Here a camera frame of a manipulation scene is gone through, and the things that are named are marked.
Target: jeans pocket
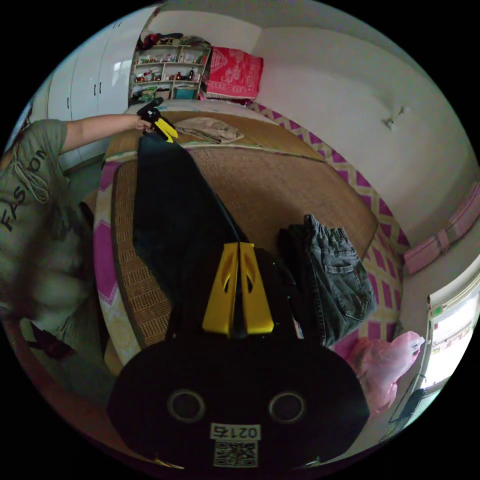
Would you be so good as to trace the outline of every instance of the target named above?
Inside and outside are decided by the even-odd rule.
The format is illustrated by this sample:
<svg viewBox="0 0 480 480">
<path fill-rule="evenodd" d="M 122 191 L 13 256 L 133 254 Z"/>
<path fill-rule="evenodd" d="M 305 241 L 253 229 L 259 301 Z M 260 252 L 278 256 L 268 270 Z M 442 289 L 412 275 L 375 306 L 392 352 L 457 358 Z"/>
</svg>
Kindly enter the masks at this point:
<svg viewBox="0 0 480 480">
<path fill-rule="evenodd" d="M 325 273 L 343 313 L 357 322 L 363 322 L 369 299 L 353 265 L 325 265 Z"/>
</svg>

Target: label sticker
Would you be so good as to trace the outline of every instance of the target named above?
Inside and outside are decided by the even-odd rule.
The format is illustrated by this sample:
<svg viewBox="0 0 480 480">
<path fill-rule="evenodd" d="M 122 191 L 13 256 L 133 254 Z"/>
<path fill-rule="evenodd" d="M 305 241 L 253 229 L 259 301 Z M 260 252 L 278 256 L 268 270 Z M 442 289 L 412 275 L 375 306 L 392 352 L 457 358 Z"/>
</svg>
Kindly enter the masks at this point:
<svg viewBox="0 0 480 480">
<path fill-rule="evenodd" d="M 230 425 L 211 423 L 210 439 L 229 442 L 251 442 L 261 440 L 260 425 Z"/>
<path fill-rule="evenodd" d="M 215 442 L 214 467 L 236 469 L 259 466 L 259 443 L 257 441 L 219 441 Z"/>
<path fill-rule="evenodd" d="M 260 425 L 212 423 L 210 439 L 215 440 L 214 467 L 258 467 Z"/>
</svg>

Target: gray denim jeans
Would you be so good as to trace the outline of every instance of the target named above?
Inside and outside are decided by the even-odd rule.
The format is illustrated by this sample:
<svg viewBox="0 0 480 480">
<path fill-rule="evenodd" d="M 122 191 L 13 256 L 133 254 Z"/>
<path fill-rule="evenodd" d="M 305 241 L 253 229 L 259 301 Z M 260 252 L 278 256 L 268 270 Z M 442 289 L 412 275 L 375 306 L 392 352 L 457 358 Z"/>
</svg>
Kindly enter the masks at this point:
<svg viewBox="0 0 480 480">
<path fill-rule="evenodd" d="M 365 267 L 343 228 L 327 228 L 312 215 L 280 230 L 280 256 L 310 309 L 311 327 L 329 347 L 377 309 Z"/>
</svg>

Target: number 0217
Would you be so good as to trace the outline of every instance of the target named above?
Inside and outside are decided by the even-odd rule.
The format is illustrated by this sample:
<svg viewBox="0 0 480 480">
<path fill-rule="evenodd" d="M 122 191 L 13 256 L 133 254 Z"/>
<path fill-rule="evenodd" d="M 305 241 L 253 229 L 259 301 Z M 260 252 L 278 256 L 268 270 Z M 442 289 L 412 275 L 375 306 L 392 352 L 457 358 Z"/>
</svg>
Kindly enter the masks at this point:
<svg viewBox="0 0 480 480">
<path fill-rule="evenodd" d="M 261 439 L 260 425 L 212 423 L 210 426 L 210 439 L 229 442 L 259 441 Z"/>
</svg>

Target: jeans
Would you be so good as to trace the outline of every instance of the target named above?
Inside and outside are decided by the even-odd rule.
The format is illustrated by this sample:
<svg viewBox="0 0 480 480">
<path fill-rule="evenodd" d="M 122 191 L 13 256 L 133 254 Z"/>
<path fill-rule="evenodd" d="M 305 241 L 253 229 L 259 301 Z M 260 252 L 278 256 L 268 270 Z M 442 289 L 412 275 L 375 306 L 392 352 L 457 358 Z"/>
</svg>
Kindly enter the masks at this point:
<svg viewBox="0 0 480 480">
<path fill-rule="evenodd" d="M 140 138 L 133 245 L 171 304 L 199 259 L 247 241 L 185 149 L 155 133 Z"/>
<path fill-rule="evenodd" d="M 343 228 L 327 228 L 306 215 L 303 225 L 280 230 L 278 244 L 322 345 L 338 342 L 375 312 L 368 273 Z"/>
</svg>

